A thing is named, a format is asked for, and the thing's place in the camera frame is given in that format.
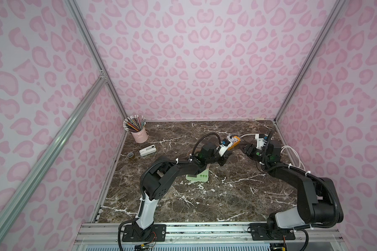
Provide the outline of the orange power strip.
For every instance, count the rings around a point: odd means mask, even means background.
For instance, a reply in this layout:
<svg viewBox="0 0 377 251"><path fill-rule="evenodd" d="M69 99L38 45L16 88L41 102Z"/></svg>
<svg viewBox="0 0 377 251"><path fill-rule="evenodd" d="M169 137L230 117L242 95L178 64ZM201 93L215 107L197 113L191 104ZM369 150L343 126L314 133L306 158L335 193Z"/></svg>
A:
<svg viewBox="0 0 377 251"><path fill-rule="evenodd" d="M236 147L241 141L240 137L232 136L232 135L227 136L227 140L229 141L229 146L228 146L229 151L232 150L234 147Z"/></svg>

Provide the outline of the green electronic scale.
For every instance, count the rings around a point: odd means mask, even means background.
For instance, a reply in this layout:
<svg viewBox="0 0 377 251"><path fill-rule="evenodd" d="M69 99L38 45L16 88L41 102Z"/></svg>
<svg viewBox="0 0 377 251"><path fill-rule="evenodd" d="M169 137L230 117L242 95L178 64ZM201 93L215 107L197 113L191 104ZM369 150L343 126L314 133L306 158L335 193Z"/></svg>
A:
<svg viewBox="0 0 377 251"><path fill-rule="evenodd" d="M197 175L186 175L185 178L190 182L206 183L209 179L209 169L206 169Z"/></svg>

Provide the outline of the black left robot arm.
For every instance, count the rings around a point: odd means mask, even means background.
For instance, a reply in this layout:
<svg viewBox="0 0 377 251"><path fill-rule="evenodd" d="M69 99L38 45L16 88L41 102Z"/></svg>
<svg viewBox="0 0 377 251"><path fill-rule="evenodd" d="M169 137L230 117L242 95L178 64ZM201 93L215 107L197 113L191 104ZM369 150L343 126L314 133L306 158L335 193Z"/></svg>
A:
<svg viewBox="0 0 377 251"><path fill-rule="evenodd" d="M158 202L172 187L177 177L198 175L209 164L223 166L231 152L232 142L221 139L217 133L201 137L195 144L187 159L168 159L159 157L141 176L139 188L141 193L139 211L134 219L121 223L118 227L117 242L120 251L123 242L140 242L135 251L144 251L154 247L156 242L165 241L167 226L155 224L155 211Z"/></svg>

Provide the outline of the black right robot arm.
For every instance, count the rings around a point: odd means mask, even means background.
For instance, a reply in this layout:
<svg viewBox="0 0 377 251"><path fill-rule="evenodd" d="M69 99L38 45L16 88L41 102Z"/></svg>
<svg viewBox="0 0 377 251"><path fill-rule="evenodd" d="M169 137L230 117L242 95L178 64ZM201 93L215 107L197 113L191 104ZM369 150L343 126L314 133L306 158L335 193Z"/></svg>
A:
<svg viewBox="0 0 377 251"><path fill-rule="evenodd" d="M242 142L240 149L263 173L283 181L297 191L296 206L269 215L266 223L252 223L254 240L294 240L298 230L329 229L344 219L344 213L330 178L317 177L299 166L282 162L284 146L272 140L274 131L256 134L252 142Z"/></svg>

